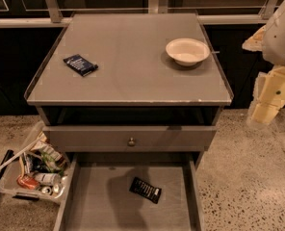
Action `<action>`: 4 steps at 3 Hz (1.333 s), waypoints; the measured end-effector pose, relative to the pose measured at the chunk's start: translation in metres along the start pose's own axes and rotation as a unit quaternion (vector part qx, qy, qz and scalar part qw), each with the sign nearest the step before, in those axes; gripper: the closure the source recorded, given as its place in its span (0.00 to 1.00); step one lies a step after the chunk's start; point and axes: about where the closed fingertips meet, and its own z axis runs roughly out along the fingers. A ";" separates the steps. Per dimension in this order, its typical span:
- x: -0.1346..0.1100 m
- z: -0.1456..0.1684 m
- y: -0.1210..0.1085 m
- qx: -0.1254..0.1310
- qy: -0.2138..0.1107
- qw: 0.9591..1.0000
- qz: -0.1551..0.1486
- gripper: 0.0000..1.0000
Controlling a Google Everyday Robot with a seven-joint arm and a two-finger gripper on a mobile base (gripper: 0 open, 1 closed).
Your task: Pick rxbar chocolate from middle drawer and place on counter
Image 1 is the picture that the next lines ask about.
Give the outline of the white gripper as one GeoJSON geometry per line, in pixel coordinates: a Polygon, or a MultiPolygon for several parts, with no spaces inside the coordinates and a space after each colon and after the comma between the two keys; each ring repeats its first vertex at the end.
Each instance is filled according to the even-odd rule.
{"type": "MultiPolygon", "coordinates": [[[[242,48],[261,51],[266,26],[262,26],[243,44],[242,48]]],[[[285,66],[275,65],[268,73],[260,72],[254,85],[253,100],[248,108],[248,125],[269,125],[285,106],[285,66]]]]}

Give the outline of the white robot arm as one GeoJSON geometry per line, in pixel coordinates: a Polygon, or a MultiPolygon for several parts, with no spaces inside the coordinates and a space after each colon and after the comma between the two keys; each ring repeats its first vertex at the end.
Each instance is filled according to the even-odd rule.
{"type": "Polygon", "coordinates": [[[268,73],[258,74],[247,113],[247,125],[262,128],[269,125],[285,106],[285,0],[242,48],[261,51],[263,59],[273,64],[268,73]]]}

